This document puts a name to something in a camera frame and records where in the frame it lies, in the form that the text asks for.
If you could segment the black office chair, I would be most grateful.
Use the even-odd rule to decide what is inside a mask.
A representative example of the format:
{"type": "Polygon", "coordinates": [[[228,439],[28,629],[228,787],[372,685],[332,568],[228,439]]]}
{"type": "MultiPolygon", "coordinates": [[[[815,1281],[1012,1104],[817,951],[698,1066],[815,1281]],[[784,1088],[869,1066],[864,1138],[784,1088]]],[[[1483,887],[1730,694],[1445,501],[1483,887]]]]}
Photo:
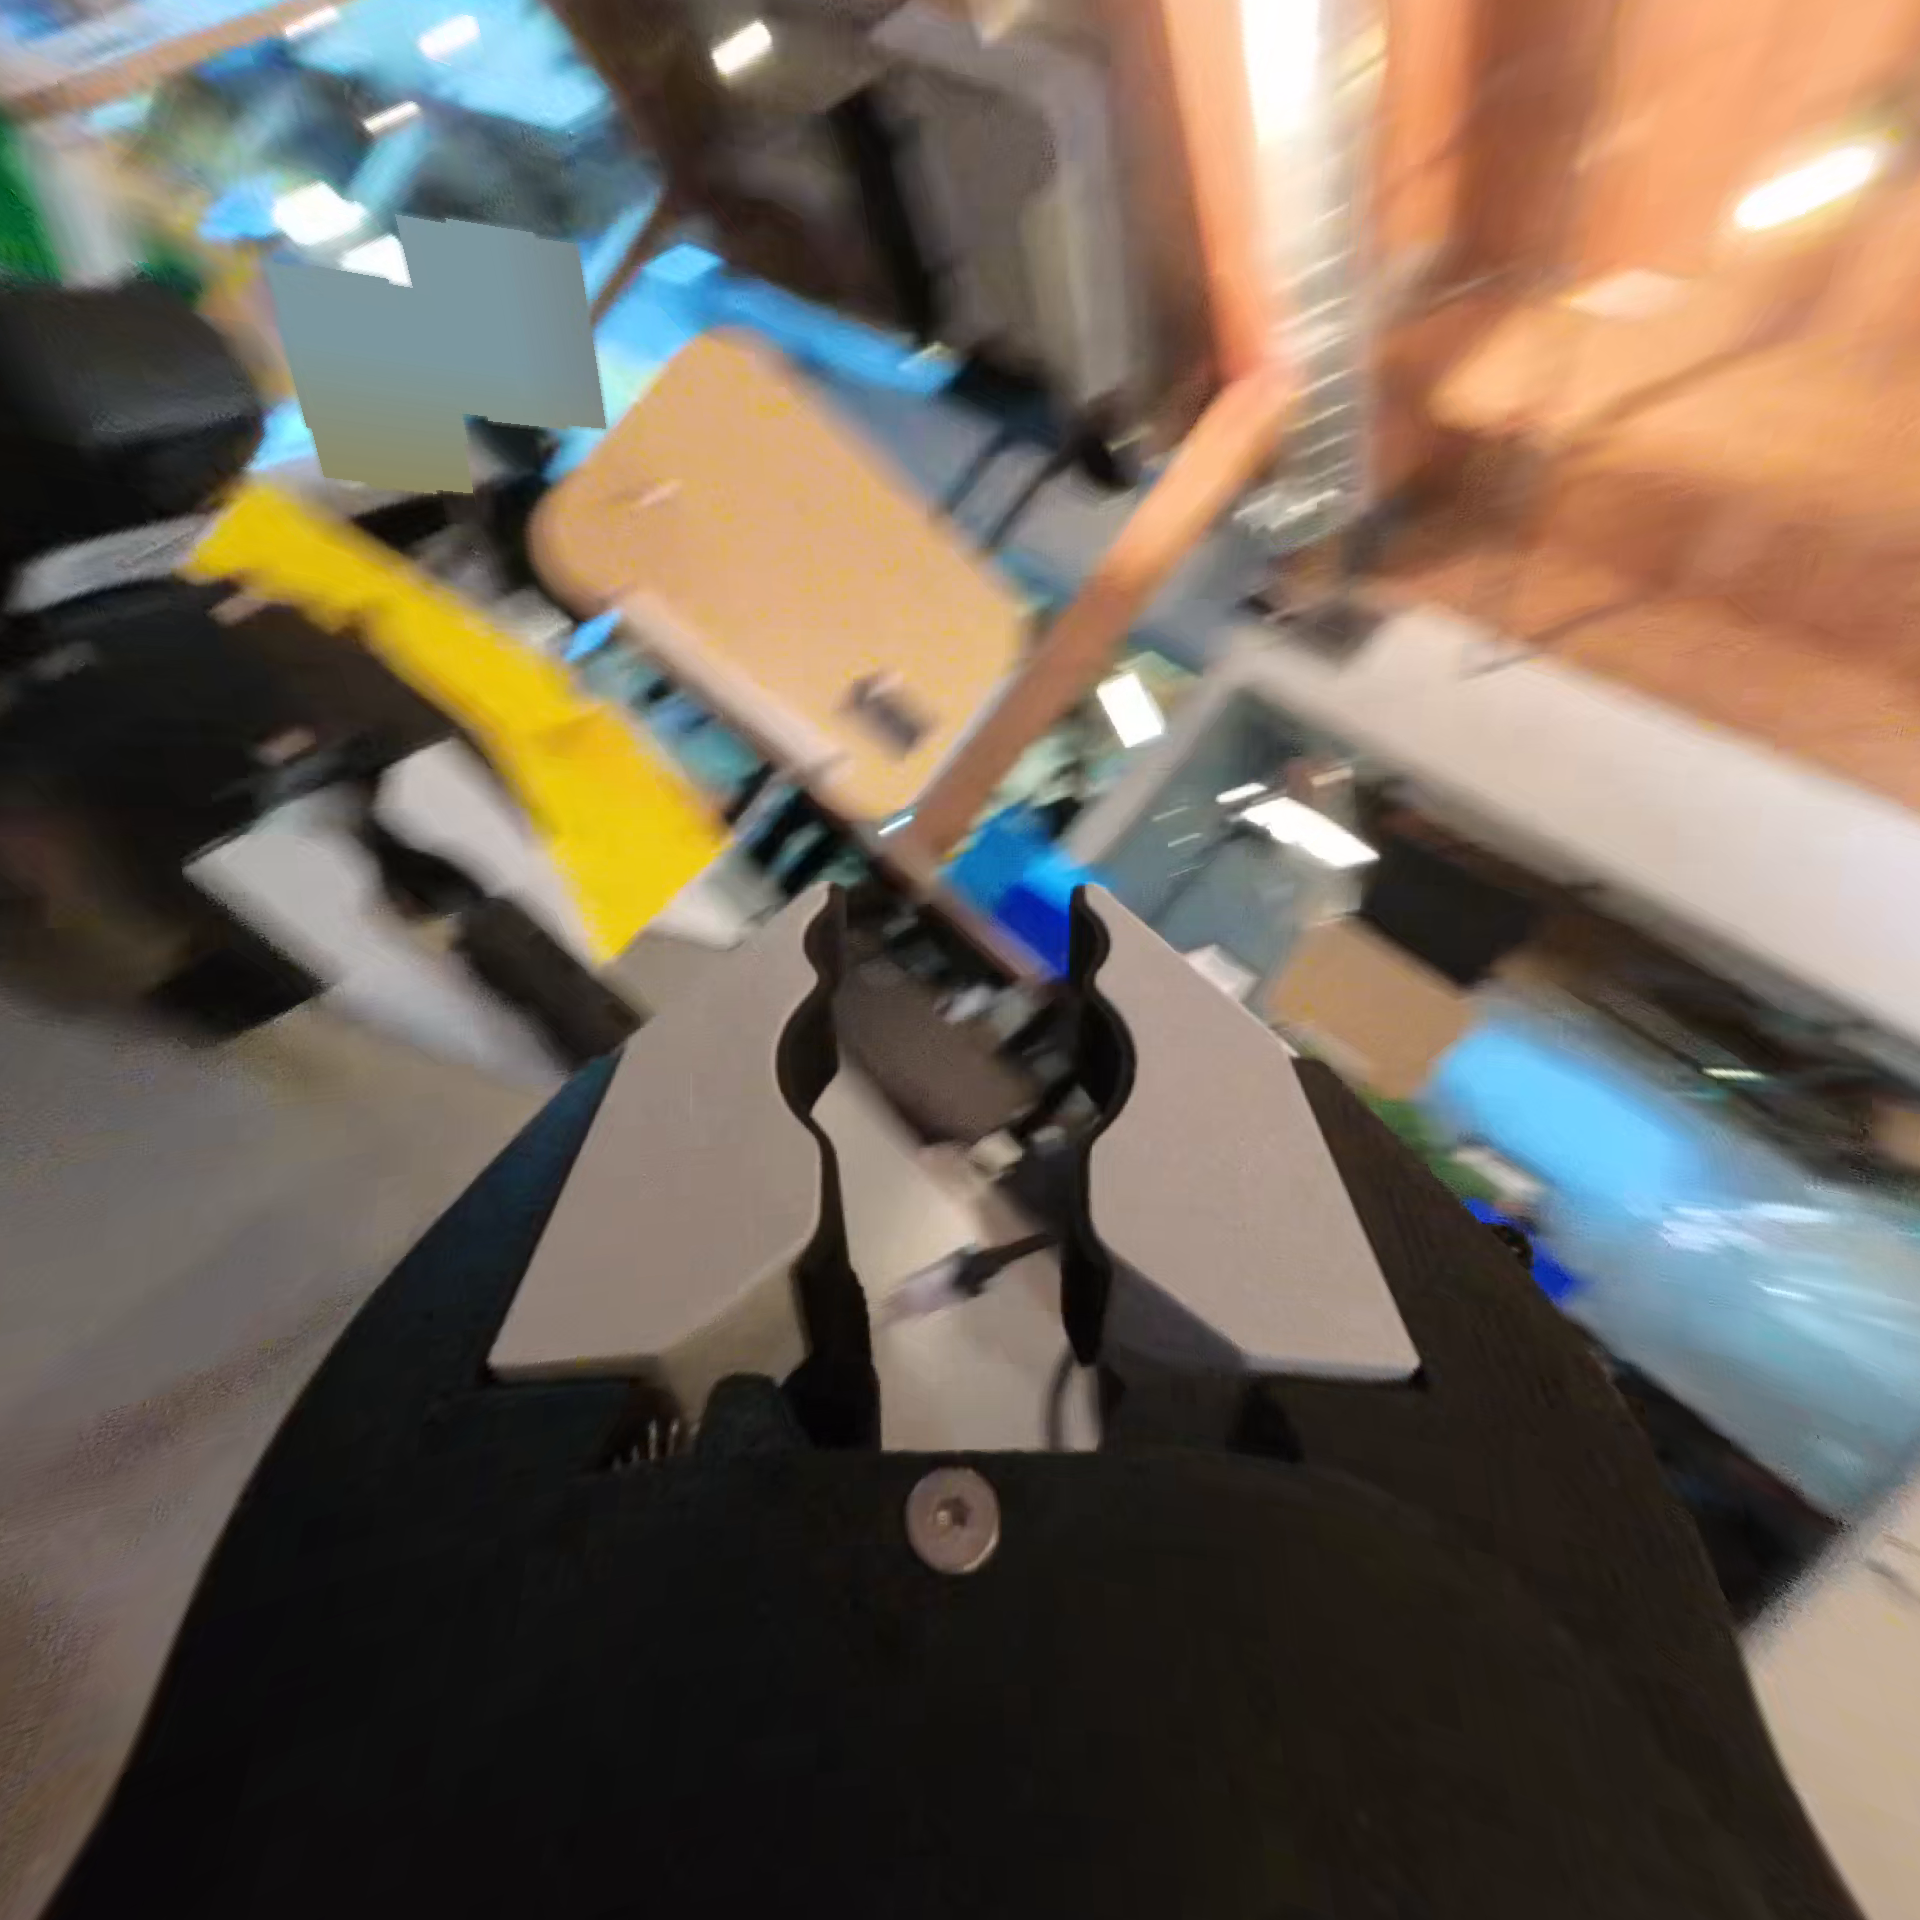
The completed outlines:
{"type": "Polygon", "coordinates": [[[5,566],[201,515],[266,422],[242,359],[175,291],[5,282],[5,566]]]}

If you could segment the brown cardboard box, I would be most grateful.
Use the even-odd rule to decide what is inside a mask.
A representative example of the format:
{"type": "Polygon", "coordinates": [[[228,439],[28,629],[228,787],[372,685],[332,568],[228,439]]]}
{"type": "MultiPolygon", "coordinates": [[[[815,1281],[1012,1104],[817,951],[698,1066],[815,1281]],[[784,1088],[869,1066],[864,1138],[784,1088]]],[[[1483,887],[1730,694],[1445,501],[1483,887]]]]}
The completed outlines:
{"type": "Polygon", "coordinates": [[[627,635],[829,813],[907,818],[1025,658],[1029,613],[777,351],[677,351],[528,530],[546,592],[627,635]]]}

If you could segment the wooden post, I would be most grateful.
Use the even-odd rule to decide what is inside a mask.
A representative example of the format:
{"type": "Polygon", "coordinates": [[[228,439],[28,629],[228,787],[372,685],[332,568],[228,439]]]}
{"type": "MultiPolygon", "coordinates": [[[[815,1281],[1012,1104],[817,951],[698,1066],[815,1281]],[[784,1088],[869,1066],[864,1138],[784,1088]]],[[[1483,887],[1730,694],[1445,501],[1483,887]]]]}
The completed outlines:
{"type": "Polygon", "coordinates": [[[1116,538],[885,841],[882,863],[933,895],[1004,776],[1107,673],[1140,613],[1266,467],[1293,394],[1277,355],[1237,375],[1163,462],[1116,538]]]}

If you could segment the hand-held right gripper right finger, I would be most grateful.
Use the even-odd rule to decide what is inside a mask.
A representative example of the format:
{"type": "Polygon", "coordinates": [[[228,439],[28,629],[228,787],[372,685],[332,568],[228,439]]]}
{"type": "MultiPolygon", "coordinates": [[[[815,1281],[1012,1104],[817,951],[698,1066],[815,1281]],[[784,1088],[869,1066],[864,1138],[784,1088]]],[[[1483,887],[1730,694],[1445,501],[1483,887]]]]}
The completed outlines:
{"type": "Polygon", "coordinates": [[[1095,1104],[1063,1248],[1076,1347],[1132,1314],[1257,1375],[1416,1375],[1290,1046],[1104,883],[1069,920],[1095,1104]]]}

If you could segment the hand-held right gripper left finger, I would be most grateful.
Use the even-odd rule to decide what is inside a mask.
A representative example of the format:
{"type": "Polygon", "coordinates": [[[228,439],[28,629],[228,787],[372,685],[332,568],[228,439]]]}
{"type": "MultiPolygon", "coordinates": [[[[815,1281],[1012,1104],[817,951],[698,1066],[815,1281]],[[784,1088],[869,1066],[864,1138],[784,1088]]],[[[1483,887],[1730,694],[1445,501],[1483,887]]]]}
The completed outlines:
{"type": "Polygon", "coordinates": [[[649,1016],[608,1079],[488,1357],[492,1377],[717,1382],[808,1352],[795,1262],[826,1219],[817,1095],[780,1046],[826,985],[817,883],[649,1016]]]}

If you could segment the yellow plastic bin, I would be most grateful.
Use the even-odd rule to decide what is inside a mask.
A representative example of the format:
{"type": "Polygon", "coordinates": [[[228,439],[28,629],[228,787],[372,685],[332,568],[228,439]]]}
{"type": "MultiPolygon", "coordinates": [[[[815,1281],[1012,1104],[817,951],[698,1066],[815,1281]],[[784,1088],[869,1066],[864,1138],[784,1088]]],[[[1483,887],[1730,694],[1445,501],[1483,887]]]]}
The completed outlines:
{"type": "Polygon", "coordinates": [[[488,751],[592,959],[620,958],[722,851],[717,807],[639,722],[383,542],[263,481],[181,563],[362,640],[488,751]]]}

